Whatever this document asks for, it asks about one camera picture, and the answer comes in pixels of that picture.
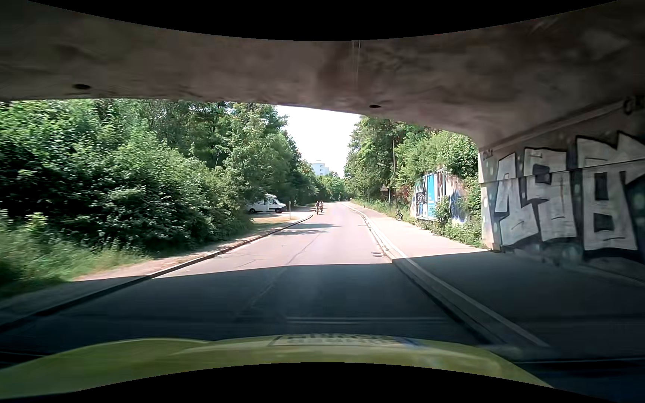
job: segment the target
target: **road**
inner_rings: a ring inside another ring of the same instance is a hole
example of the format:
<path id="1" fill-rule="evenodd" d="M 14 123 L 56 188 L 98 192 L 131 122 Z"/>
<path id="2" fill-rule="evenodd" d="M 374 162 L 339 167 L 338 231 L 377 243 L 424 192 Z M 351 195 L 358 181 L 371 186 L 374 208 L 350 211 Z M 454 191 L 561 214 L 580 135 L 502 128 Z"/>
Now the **road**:
<path id="1" fill-rule="evenodd" d="M 484 343 L 384 257 L 359 215 L 330 203 L 227 254 L 0 334 L 0 349 L 55 353 L 127 338 L 299 333 Z"/>

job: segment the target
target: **concrete ceiling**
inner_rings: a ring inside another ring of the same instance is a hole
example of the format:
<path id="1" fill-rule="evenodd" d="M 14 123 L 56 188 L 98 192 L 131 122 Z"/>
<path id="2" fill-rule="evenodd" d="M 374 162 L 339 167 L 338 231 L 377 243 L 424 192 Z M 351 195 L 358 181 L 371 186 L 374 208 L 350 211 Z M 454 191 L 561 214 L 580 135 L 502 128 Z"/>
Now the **concrete ceiling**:
<path id="1" fill-rule="evenodd" d="M 0 1 L 0 100 L 307 106 L 456 131 L 483 149 L 644 86 L 645 0 L 362 42 L 219 37 Z"/>

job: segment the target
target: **car hood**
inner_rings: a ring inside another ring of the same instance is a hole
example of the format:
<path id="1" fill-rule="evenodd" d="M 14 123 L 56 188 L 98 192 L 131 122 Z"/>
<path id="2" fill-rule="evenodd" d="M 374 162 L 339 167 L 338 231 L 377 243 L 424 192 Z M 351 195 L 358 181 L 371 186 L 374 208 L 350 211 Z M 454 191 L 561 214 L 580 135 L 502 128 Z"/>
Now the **car hood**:
<path id="1" fill-rule="evenodd" d="M 484 349 L 380 335 L 300 334 L 202 341 L 140 338 L 0 369 L 0 399 L 61 394 L 184 371 L 261 363 L 351 362 L 446 369 L 550 387 Z"/>

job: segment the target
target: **building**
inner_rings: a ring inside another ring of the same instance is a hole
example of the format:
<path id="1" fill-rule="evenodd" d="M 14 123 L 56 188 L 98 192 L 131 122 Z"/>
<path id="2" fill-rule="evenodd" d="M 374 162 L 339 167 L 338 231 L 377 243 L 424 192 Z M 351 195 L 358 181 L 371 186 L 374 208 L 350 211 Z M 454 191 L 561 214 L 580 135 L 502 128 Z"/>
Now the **building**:
<path id="1" fill-rule="evenodd" d="M 330 168 L 327 168 L 324 163 L 318 160 L 314 163 L 311 163 L 310 166 L 312 167 L 312 171 L 315 172 L 316 176 L 325 176 L 330 173 Z"/>

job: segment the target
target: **white van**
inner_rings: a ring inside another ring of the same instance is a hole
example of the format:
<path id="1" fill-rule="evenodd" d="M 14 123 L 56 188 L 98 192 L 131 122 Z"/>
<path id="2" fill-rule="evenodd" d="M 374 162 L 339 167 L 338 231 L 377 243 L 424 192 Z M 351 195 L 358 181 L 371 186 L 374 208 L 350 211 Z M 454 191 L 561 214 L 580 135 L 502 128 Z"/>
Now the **white van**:
<path id="1" fill-rule="evenodd" d="M 282 213 L 285 211 L 285 204 L 282 204 L 277 196 L 274 194 L 266 194 L 265 199 L 261 201 L 256 201 L 245 206 L 245 209 L 248 213 L 256 212 L 276 212 Z"/>

